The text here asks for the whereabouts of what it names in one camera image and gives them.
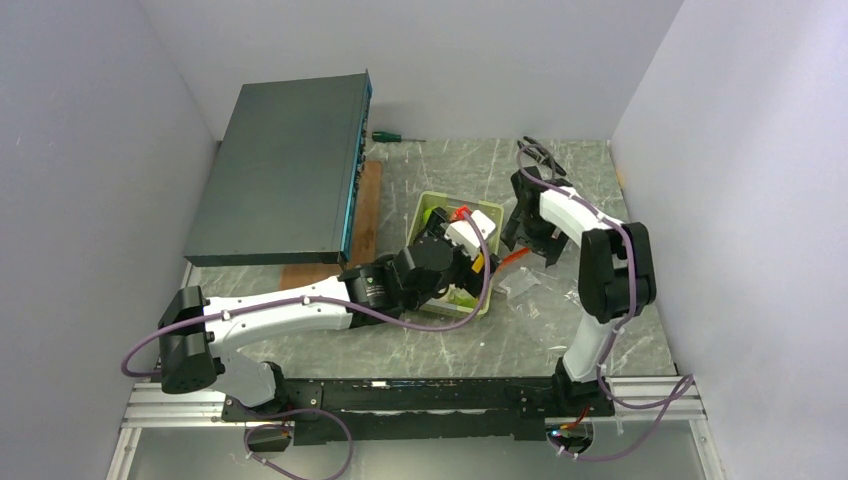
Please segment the clear zip bag orange zipper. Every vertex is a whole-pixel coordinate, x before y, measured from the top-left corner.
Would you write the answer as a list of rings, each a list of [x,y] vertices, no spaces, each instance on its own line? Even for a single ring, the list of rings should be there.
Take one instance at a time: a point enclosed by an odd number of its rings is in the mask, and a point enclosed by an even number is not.
[[[565,353],[584,316],[579,295],[580,250],[568,244],[557,263],[520,248],[495,275],[494,291],[505,301],[522,332],[543,350]]]

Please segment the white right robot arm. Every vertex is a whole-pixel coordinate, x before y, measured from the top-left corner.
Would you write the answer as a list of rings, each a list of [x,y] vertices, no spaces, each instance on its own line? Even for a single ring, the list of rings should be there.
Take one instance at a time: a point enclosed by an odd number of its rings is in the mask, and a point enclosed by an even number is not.
[[[548,183],[535,169],[510,178],[517,204],[501,233],[508,249],[521,245],[558,262],[565,246],[579,250],[578,296],[583,309],[576,337],[558,360],[551,401],[574,415],[608,395],[604,366],[622,327],[656,298],[647,227],[617,220],[589,203],[566,181]]]

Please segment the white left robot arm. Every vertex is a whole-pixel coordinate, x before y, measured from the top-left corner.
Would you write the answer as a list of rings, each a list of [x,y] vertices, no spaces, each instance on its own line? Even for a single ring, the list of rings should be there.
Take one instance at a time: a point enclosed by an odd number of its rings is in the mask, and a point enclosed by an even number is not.
[[[395,255],[295,289],[248,297],[210,297],[198,286],[177,291],[158,327],[164,393],[213,388],[272,420],[289,395],[281,368],[240,348],[268,337],[399,323],[450,286],[479,297],[493,270],[494,224],[479,210],[468,219],[433,218]]]

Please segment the green lime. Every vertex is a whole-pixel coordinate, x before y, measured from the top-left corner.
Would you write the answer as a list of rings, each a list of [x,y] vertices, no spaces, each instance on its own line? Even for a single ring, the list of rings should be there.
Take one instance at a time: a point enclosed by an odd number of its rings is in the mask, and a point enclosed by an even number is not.
[[[428,208],[423,215],[426,225],[442,225],[450,221],[450,214],[442,207]]]

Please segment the wooden board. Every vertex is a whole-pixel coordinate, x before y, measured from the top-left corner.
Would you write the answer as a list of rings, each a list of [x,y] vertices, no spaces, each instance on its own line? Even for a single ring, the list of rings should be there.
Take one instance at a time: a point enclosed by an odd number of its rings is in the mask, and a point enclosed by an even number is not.
[[[343,267],[336,264],[285,265],[279,281],[280,290],[303,287],[376,258],[382,172],[380,162],[365,162],[357,197],[350,260]]]

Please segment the dark grey metal box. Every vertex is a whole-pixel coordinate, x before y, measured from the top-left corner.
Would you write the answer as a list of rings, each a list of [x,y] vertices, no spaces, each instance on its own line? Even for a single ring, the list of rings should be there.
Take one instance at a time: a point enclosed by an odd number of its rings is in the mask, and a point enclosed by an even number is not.
[[[241,87],[183,249],[197,267],[350,261],[367,72]]]

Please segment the black handled pliers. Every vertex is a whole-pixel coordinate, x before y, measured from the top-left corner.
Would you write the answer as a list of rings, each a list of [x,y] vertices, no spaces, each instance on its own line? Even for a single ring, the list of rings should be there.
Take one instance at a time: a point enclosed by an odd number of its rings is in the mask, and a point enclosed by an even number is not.
[[[531,158],[538,165],[548,167],[555,177],[567,176],[567,171],[556,160],[553,153],[538,140],[530,136],[523,136],[516,141],[516,145],[521,153]]]

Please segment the green handled screwdriver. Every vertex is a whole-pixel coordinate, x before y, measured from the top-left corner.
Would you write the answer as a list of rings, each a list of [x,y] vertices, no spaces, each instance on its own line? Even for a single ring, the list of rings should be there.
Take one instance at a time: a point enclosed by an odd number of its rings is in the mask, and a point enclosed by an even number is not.
[[[370,133],[370,139],[376,143],[402,143],[402,142],[422,142],[422,139],[414,139],[407,136],[403,136],[399,133],[387,132],[387,131],[373,131]]]

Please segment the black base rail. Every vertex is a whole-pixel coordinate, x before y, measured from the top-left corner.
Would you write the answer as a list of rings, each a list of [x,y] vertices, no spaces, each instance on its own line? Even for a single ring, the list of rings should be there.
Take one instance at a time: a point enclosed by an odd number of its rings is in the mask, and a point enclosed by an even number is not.
[[[558,374],[490,378],[289,379],[297,446],[355,440],[510,437],[541,441],[571,418],[609,417],[612,403],[593,382]],[[325,412],[334,418],[324,417]]]

